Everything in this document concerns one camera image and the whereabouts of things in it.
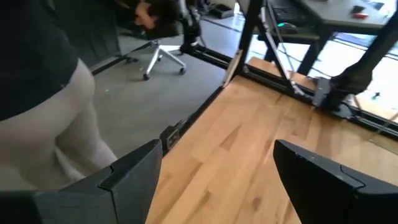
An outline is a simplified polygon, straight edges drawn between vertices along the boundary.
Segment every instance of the person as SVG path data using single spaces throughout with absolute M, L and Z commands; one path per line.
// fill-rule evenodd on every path
M 139 24 L 154 18 L 137 4 Z M 58 189 L 117 158 L 102 140 L 95 81 L 45 0 L 0 2 L 0 164 L 39 189 Z
M 148 10 L 151 4 L 144 0 L 116 0 L 116 2 L 119 7 L 125 9 L 126 14 L 131 14 L 135 17 L 134 23 L 136 25 L 145 26 L 147 29 L 155 27 L 155 22 L 158 18 L 149 15 Z

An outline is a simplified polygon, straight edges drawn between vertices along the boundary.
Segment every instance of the leg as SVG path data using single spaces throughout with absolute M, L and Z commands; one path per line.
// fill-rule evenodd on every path
M 55 138 L 64 132 L 94 93 L 91 73 L 79 62 L 70 83 L 45 102 L 0 122 L 0 162 L 17 167 L 21 177 L 40 189 L 56 189 L 82 179 Z
M 168 59 L 172 60 L 173 62 L 179 64 L 181 67 L 186 68 L 187 66 L 176 56 L 172 55 L 170 52 L 160 49 L 161 54 L 164 55 L 164 57 L 167 57 Z
M 116 156 L 101 139 L 92 104 L 57 137 L 57 146 L 89 172 L 96 172 L 116 161 Z
M 154 43 L 152 41 L 149 41 L 147 43 L 145 43 L 144 45 L 137 47 L 136 49 L 132 50 L 132 52 L 136 52 L 138 50 L 142 50 L 142 49 L 146 49 L 148 47 L 152 47 L 154 45 Z
M 157 61 L 157 58 L 159 57 L 159 50 L 160 50 L 160 48 L 156 48 L 155 49 L 154 55 L 153 55 L 152 59 L 150 60 L 150 63 L 148 65 L 148 67 L 147 67 L 147 70 L 145 71 L 146 75 L 149 75 L 150 71 L 154 67 L 154 65 L 155 65 L 155 63 Z
M 319 53 L 322 51 L 326 43 L 328 42 L 332 32 L 324 30 L 321 32 L 319 40 L 313 44 L 311 44 L 310 48 L 308 49 L 307 53 L 304 56 L 303 61 L 301 62 L 297 73 L 302 75 L 308 75 L 313 64 L 318 58 Z

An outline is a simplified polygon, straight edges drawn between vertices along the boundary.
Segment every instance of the metal bar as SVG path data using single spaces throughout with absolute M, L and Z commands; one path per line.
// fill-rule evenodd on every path
M 243 66 L 245 64 L 246 57 L 248 56 L 253 30 L 256 26 L 256 22 L 260 14 L 262 4 L 263 1 L 261 0 L 252 0 L 249 3 L 248 11 L 245 17 L 246 21 L 244 23 L 241 40 L 239 42 L 239 50 L 243 51 L 239 63 L 234 72 L 234 76 L 243 72 Z
M 217 59 L 220 59 L 220 60 L 222 60 L 224 62 L 228 62 L 228 63 L 232 60 L 231 57 L 229 57 L 227 55 L 224 55 L 224 54 L 221 54 L 219 52 L 216 52 L 214 50 L 207 49 L 206 47 L 204 47 L 202 45 L 197 45 L 195 51 L 196 52 L 203 52 L 204 54 L 207 54 L 209 56 L 215 57 Z
M 398 11 L 394 13 L 387 24 L 379 31 L 377 37 L 358 61 L 359 66 L 366 68 L 366 70 L 373 70 L 397 41 Z
M 198 46 L 195 50 L 193 51 L 188 51 L 188 52 L 184 52 L 185 54 L 188 54 L 192 57 L 195 57 L 199 60 L 202 60 L 204 62 L 210 63 L 212 65 L 215 65 L 217 67 L 223 68 L 223 69 L 227 69 L 228 68 L 228 64 L 230 61 L 225 62 L 224 60 L 222 60 L 222 58 L 218 58 L 218 57 L 214 57 L 211 56 L 208 53 L 213 53 L 214 51 L 212 50 L 205 50 L 203 49 L 202 46 Z
M 381 128 L 379 128 L 375 133 L 373 133 L 371 135 L 371 137 L 369 137 L 369 140 L 372 140 L 372 138 L 378 134 L 380 134 L 386 127 L 388 127 L 392 122 L 394 122 L 395 119 L 398 118 L 398 113 L 394 114 L 389 120 L 388 122 L 386 122 Z
M 215 55 L 222 55 L 220 53 L 216 53 L 212 50 L 207 50 L 207 52 L 211 52 L 210 54 L 215 53 Z M 204 60 L 208 63 L 211 63 L 213 65 L 216 65 L 220 68 L 227 69 L 229 62 L 231 61 L 231 58 L 225 55 L 222 55 L 220 58 L 212 57 L 208 54 L 204 54 L 202 49 L 197 50 L 194 53 L 190 54 L 193 57 L 196 57 L 200 60 Z M 252 67 L 248 65 L 249 72 L 247 74 L 241 73 L 240 75 L 248 78 L 250 80 L 253 80 L 256 83 L 259 83 L 261 85 L 264 85 L 266 87 L 269 87 L 275 91 L 279 91 L 283 94 L 289 95 L 292 98 L 295 98 L 296 100 L 299 100 L 303 103 L 306 103 L 308 105 L 312 105 L 312 101 L 309 98 L 304 98 L 298 94 L 290 94 L 286 90 L 286 86 L 284 85 L 284 81 L 281 77 L 276 77 L 273 74 L 267 73 L 263 70 L 260 70 L 258 68 Z M 302 88 L 302 90 L 310 95 L 313 96 L 314 92 L 312 90 Z M 357 108 L 352 108 L 352 110 L 358 114 L 359 109 Z M 360 119 L 351 119 L 349 122 L 357 124 L 358 126 L 361 126 L 365 129 L 368 129 L 370 131 L 377 131 L 380 129 L 386 122 L 388 122 L 388 119 L 381 118 L 375 114 L 371 114 L 367 111 L 362 111 L 363 117 Z M 391 123 L 388 127 L 384 128 L 381 133 L 381 135 L 386 136 L 388 138 L 391 138 L 393 140 L 398 141 L 398 124 Z
M 126 56 L 126 55 L 123 55 L 123 56 L 120 56 L 120 57 L 118 57 L 118 58 L 115 58 L 114 60 L 110 61 L 109 63 L 106 63 L 105 65 L 103 65 L 103 66 L 97 68 L 96 70 L 93 70 L 93 71 L 92 71 L 92 74 L 93 74 L 93 75 L 97 75 L 97 74 L 99 74 L 99 73 L 105 71 L 106 69 L 112 67 L 113 65 L 116 65 L 116 64 L 122 62 L 122 61 L 125 60 L 125 59 L 127 59 L 127 56 Z
M 221 86 L 223 88 L 225 88 L 230 81 L 233 78 L 233 75 L 236 71 L 236 67 L 238 66 L 239 61 L 241 60 L 242 57 L 242 50 L 238 49 L 238 51 L 236 52 L 234 58 L 232 59 L 232 61 L 229 63 L 228 68 L 225 71 L 225 75 L 223 78 L 223 81 L 221 82 Z
M 278 71 L 280 75 L 282 76 L 282 79 L 284 80 L 285 86 L 288 89 L 288 91 L 294 93 L 294 88 L 292 85 L 292 82 L 290 81 L 290 75 L 287 74 L 286 69 L 280 62 L 280 58 L 278 56 L 278 49 L 275 45 L 274 38 L 272 38 L 271 34 L 268 32 L 268 30 L 264 27 L 262 24 L 261 20 L 257 18 L 256 22 L 257 28 L 260 31 L 260 35 L 263 36 L 264 42 L 266 43 L 268 47 L 268 51 L 271 51 L 272 58 L 274 59 L 274 62 L 276 64 L 276 67 L 278 68 Z
M 297 69 L 297 73 L 300 73 L 302 75 L 308 75 L 311 68 L 313 67 L 313 64 L 317 61 L 320 52 L 325 47 L 332 34 L 332 31 L 324 25 L 324 27 L 320 31 L 318 41 L 311 44 L 310 48 L 307 50 L 307 53 L 305 53 L 304 59 Z

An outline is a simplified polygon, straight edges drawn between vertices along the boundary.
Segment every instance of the black desk leg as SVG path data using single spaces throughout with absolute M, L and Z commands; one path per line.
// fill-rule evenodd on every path
M 332 32 L 330 31 L 324 31 L 321 33 L 319 36 L 319 40 L 317 42 L 314 42 L 311 44 L 310 48 L 308 49 L 307 53 L 304 56 L 303 61 L 301 62 L 297 73 L 303 74 L 303 75 L 308 75 L 310 72 L 311 68 L 313 67 L 313 64 L 317 61 L 317 58 L 328 42 L 330 36 L 332 35 Z
M 276 49 L 278 49 L 279 41 L 276 41 L 276 40 L 274 39 L 274 42 L 275 42 Z M 275 60 L 275 57 L 274 57 L 274 55 L 272 54 L 272 51 L 271 51 L 271 50 L 267 49 L 267 52 L 266 52 L 266 54 L 264 55 L 264 60 L 266 60 L 266 61 L 268 61 L 268 62 L 272 62 L 273 60 Z

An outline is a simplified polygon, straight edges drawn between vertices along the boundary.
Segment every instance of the keyboard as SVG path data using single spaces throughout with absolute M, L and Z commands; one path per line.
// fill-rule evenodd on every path
M 294 6 L 289 0 L 267 0 L 274 12 L 278 23 L 288 22 L 296 26 L 308 24 L 307 17 L 303 11 Z

